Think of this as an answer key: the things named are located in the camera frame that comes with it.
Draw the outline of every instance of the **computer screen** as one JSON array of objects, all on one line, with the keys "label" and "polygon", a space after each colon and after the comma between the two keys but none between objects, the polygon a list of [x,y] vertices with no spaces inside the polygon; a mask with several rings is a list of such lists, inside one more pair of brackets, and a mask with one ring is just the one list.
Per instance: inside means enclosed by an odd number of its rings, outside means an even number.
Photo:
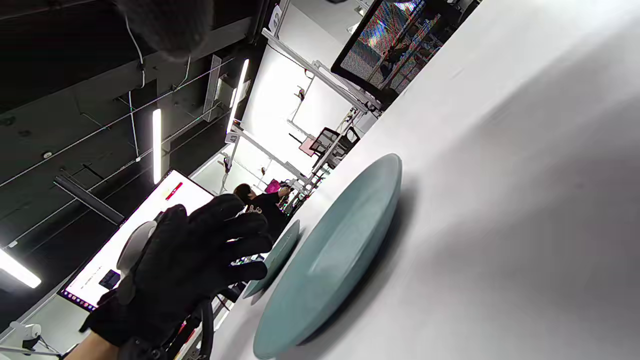
[{"label": "computer screen", "polygon": [[174,205],[184,205],[187,214],[190,214],[212,199],[213,195],[207,190],[172,170],[98,253],[62,286],[58,295],[88,311],[93,311],[100,297],[118,286],[121,275],[116,269],[116,263],[134,230],[141,224],[156,219]]}]

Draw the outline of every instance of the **teal plate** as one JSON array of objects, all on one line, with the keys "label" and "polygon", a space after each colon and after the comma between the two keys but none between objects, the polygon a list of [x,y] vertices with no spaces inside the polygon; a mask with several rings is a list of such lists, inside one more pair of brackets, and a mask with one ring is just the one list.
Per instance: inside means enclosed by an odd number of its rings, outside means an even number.
[{"label": "teal plate", "polygon": [[267,255],[267,258],[264,260],[264,264],[267,266],[267,276],[260,281],[250,282],[244,291],[243,299],[254,296],[258,291],[268,288],[269,285],[271,285],[289,259],[291,251],[298,242],[299,235],[300,221],[296,220],[293,225],[291,225],[284,234],[281,235],[278,242],[276,242],[276,245],[271,249],[271,252],[269,252],[269,255]]},{"label": "teal plate", "polygon": [[369,165],[327,210],[282,274],[253,339],[259,359],[294,347],[338,309],[376,255],[393,217],[402,161]]}]

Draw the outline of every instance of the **sign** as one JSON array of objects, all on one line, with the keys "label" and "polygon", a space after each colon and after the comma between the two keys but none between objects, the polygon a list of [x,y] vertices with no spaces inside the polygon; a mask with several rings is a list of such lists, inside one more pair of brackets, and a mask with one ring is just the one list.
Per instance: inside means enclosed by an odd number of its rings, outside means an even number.
[{"label": "sign", "polygon": [[273,13],[271,14],[271,20],[269,20],[269,30],[271,30],[272,33],[276,32],[280,21],[282,21],[282,9],[280,9],[276,4],[276,7],[273,9]]},{"label": "sign", "polygon": [[226,143],[237,143],[240,135],[238,133],[230,132],[227,133],[227,137],[225,138]]}]

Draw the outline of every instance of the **ceiling light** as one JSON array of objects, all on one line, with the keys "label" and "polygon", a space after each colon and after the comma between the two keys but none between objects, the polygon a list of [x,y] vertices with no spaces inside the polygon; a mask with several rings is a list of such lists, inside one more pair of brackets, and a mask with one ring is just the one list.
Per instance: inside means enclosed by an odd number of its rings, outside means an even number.
[{"label": "ceiling light", "polygon": [[154,184],[157,184],[162,178],[162,110],[157,109],[154,111],[153,119]]},{"label": "ceiling light", "polygon": [[0,250],[0,268],[31,288],[36,288],[41,283],[39,277],[34,275],[33,272],[30,272],[26,267],[22,266],[3,250]]},{"label": "ceiling light", "polygon": [[249,59],[244,61],[242,66],[242,72],[240,72],[240,79],[238,80],[238,87],[234,91],[234,95],[232,96],[232,104],[231,107],[231,115],[229,116],[229,124],[227,125],[227,133],[231,132],[231,127],[234,124],[234,120],[236,119],[236,111],[238,109],[238,103],[240,102],[240,97],[242,97],[242,91],[244,90],[244,77],[246,76],[246,70],[249,68]]}]

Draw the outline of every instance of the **person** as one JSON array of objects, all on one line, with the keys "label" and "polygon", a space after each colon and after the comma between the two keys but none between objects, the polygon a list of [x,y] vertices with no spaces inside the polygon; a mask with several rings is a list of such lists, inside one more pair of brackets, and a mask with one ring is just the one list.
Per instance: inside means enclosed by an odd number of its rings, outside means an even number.
[{"label": "person", "polygon": [[263,279],[261,261],[230,265],[273,246],[265,217],[238,215],[244,207],[225,194],[189,216],[182,205],[167,209],[134,267],[87,317],[80,330],[91,333],[65,359],[164,359],[163,344],[197,306],[231,284]]},{"label": "person", "polygon": [[283,197],[290,193],[290,188],[283,187],[275,193],[256,195],[248,184],[240,184],[234,190],[234,195],[238,196],[248,206],[247,213],[258,213],[267,218],[267,233],[271,235],[274,241],[280,237],[280,233],[287,225],[287,216],[280,211],[278,204]]}]

